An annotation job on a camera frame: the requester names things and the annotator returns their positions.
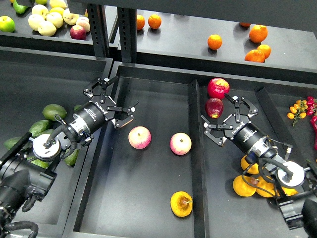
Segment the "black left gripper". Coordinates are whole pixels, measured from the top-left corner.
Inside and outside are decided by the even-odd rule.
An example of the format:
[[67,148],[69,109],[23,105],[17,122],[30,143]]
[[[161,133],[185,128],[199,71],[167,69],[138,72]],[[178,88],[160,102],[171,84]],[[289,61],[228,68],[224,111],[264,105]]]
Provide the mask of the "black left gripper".
[[77,133],[94,133],[106,121],[112,122],[115,128],[122,128],[134,119],[135,105],[119,107],[112,98],[106,98],[107,88],[119,79],[115,76],[111,79],[95,78],[83,89],[83,94],[91,100],[82,105],[74,114],[73,128]]

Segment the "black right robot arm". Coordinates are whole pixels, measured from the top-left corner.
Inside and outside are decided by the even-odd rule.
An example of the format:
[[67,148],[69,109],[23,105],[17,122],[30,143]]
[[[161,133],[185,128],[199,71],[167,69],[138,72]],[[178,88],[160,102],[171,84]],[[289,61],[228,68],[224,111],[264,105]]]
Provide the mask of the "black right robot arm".
[[278,152],[278,141],[264,134],[251,121],[258,109],[245,97],[223,97],[234,105],[222,123],[204,120],[204,135],[218,146],[231,141],[244,153],[245,167],[233,180],[233,190],[240,197],[259,194],[274,198],[289,229],[304,228],[308,237],[317,236],[317,170],[308,162],[306,168],[289,155],[292,145],[284,143],[285,156]]

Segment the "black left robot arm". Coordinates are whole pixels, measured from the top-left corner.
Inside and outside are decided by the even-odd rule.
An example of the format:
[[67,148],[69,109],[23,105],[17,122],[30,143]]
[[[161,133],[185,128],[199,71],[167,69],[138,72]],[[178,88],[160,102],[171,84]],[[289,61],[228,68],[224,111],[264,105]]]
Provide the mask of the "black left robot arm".
[[60,161],[75,150],[88,146],[93,134],[105,123],[115,128],[130,123],[135,107],[120,107],[107,95],[106,89],[119,81],[97,77],[88,84],[83,93],[89,101],[73,114],[72,122],[65,122],[59,115],[60,123],[51,134],[34,136],[27,132],[0,159],[0,236],[12,231],[27,229],[29,237],[38,234],[38,225],[30,221],[14,222],[18,210],[27,212],[36,201],[42,201],[52,187]]

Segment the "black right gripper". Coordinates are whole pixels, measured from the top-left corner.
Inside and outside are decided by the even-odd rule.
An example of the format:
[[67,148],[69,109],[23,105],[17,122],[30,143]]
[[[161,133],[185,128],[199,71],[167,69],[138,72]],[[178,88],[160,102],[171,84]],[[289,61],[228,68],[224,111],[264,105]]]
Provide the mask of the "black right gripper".
[[[230,114],[223,121],[224,124],[212,124],[206,117],[201,115],[204,135],[220,147],[228,139],[245,154],[253,152],[257,156],[264,155],[270,149],[268,138],[250,120],[251,117],[258,114],[258,109],[245,97],[233,98],[227,93],[224,96],[234,105],[235,114]],[[249,110],[247,115],[240,114],[240,106],[242,104]]]

